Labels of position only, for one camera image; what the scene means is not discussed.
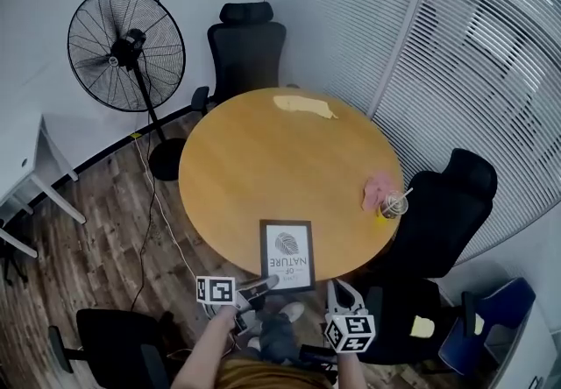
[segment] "sneaker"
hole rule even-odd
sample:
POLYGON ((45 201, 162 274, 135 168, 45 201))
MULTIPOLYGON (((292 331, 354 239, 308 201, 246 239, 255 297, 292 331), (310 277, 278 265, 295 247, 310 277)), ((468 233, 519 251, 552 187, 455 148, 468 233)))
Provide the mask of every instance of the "sneaker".
POLYGON ((279 314, 287 315, 290 323, 294 323, 304 314, 304 305, 299 301, 293 301, 292 303, 288 303, 279 314))
POLYGON ((257 336, 252 337, 248 342, 247 346, 251 347, 252 349, 261 351, 261 344, 259 342, 259 338, 257 336))

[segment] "person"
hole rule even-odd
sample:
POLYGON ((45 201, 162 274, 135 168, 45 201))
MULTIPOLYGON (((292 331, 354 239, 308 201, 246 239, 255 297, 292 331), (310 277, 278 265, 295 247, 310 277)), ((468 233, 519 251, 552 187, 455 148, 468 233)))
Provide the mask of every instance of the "person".
MULTIPOLYGON (((310 370, 309 364, 298 359, 291 323, 303 310, 303 305, 295 302, 276 315, 265 315, 259 337, 223 360, 237 310, 221 307, 175 377, 172 389, 330 389, 322 373, 310 370)), ((337 355, 337 368, 339 389, 366 389, 356 354, 337 355)))

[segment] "round wooden table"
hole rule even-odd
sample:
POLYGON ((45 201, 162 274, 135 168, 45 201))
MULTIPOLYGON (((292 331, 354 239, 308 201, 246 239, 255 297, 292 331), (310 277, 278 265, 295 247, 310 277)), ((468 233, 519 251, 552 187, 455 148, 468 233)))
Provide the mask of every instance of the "round wooden table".
POLYGON ((259 220, 311 221, 316 280, 372 259, 398 220, 361 208, 378 171, 403 190, 394 150, 376 126, 342 101, 294 88, 264 88, 213 109, 181 156, 179 186, 188 217, 216 252, 260 275, 259 220), (279 109, 275 95, 326 101, 337 119, 279 109))

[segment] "hand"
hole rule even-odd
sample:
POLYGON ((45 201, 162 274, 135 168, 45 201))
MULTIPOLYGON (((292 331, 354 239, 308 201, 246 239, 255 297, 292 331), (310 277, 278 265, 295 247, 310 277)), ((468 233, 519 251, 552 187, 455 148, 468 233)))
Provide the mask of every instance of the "hand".
POLYGON ((222 305, 218 310, 217 315, 214 316, 213 321, 216 319, 217 322, 222 322, 230 331, 236 327, 235 319, 237 312, 238 310, 236 307, 233 307, 232 305, 222 305))

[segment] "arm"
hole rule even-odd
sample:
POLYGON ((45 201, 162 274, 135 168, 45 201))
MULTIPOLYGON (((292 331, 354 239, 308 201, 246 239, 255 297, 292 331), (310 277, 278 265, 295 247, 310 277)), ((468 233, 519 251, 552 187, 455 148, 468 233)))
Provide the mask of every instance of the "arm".
POLYGON ((365 375, 356 353, 339 353, 337 368, 339 389, 366 389, 365 375))
POLYGON ((221 307, 210 320, 191 355, 175 377, 171 389, 213 389, 218 366, 230 331, 234 328, 235 307, 221 307))

